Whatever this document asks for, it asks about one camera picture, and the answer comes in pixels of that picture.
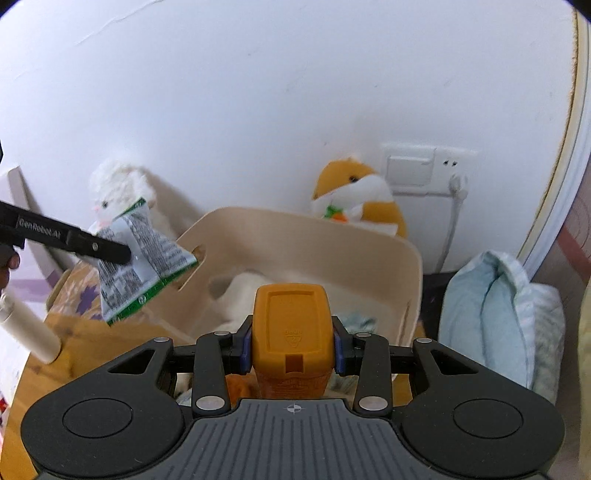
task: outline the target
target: snack packet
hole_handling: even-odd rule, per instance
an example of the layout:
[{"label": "snack packet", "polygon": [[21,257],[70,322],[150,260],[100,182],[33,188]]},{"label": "snack packet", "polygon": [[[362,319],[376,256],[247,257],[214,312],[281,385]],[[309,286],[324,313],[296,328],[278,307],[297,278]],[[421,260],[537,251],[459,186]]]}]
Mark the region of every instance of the snack packet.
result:
[{"label": "snack packet", "polygon": [[100,306],[107,324],[137,312],[167,284],[196,266],[198,260],[152,228],[150,209],[139,199],[98,236],[131,249],[131,261],[116,265],[98,261]]}]

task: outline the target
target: screw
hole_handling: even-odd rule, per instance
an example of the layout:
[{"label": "screw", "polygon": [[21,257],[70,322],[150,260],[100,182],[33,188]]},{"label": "screw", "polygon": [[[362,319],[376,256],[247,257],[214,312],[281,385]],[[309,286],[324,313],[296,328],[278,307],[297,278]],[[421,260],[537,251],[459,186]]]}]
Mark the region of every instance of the screw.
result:
[{"label": "screw", "polygon": [[218,397],[216,395],[206,395],[205,397],[201,397],[195,402],[197,408],[201,410],[219,410],[222,408],[226,402],[222,397]]},{"label": "screw", "polygon": [[383,410],[388,406],[388,400],[382,397],[375,397],[372,395],[369,397],[363,397],[361,400],[359,400],[359,406],[362,409],[368,411]]}]

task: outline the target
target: orange and white plush toy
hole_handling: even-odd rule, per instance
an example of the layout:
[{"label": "orange and white plush toy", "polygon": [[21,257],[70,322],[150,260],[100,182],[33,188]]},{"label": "orange and white plush toy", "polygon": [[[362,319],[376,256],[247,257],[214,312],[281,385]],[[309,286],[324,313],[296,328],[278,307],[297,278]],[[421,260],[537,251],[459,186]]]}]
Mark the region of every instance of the orange and white plush toy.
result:
[{"label": "orange and white plush toy", "polygon": [[334,160],[324,167],[312,197],[312,213],[407,237],[402,211],[386,180],[354,158]]}]

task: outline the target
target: orange bottle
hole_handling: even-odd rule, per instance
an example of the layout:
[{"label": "orange bottle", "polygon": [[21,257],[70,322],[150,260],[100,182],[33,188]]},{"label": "orange bottle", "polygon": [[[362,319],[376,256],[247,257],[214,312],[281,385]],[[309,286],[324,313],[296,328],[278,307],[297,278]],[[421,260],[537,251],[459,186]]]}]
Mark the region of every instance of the orange bottle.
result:
[{"label": "orange bottle", "polygon": [[328,298],[320,285],[264,285],[252,317],[252,365],[263,398],[319,398],[335,367]]}]

